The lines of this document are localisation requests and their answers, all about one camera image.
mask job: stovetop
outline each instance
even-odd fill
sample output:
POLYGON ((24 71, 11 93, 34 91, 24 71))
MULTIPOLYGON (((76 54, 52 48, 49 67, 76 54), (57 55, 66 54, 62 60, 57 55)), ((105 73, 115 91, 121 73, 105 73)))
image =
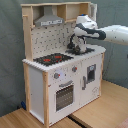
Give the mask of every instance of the stovetop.
POLYGON ((73 57, 61 54, 61 53, 54 53, 51 55, 43 56, 40 58, 34 59, 34 62, 40 63, 45 66, 51 66, 56 63, 64 62, 67 60, 73 59, 73 57))

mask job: shelf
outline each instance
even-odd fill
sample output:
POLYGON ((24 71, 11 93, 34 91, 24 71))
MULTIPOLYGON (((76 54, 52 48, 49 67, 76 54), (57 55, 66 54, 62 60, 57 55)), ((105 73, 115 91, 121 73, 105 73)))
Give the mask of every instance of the shelf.
POLYGON ((22 4, 22 14, 28 19, 31 28, 34 21, 44 16, 44 6, 52 6, 54 15, 63 18, 65 23, 74 22, 78 15, 88 14, 90 2, 66 2, 66 3, 42 3, 42 4, 22 4))
POLYGON ((65 23, 69 23, 69 22, 75 22, 76 19, 69 19, 69 20, 66 20, 65 23))

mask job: backsplash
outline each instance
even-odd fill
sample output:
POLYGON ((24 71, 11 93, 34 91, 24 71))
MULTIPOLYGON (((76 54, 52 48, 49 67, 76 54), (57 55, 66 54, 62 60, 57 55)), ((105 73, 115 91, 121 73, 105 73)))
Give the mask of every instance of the backsplash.
POLYGON ((73 22, 48 27, 35 27, 31 31, 33 58, 66 49, 75 24, 73 22))

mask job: oven window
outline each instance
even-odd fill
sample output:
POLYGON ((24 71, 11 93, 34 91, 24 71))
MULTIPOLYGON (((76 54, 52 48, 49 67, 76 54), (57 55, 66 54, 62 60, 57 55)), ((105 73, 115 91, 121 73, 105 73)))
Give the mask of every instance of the oven window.
POLYGON ((73 85, 56 92, 56 111, 73 103, 73 85))

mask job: oven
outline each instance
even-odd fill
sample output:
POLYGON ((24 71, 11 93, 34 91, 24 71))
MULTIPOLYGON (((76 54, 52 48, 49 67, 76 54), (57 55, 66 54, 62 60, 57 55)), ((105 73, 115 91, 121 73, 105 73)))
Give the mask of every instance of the oven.
POLYGON ((79 108, 80 75, 65 75, 64 71, 60 70, 53 73, 49 82, 49 123, 52 125, 79 108))

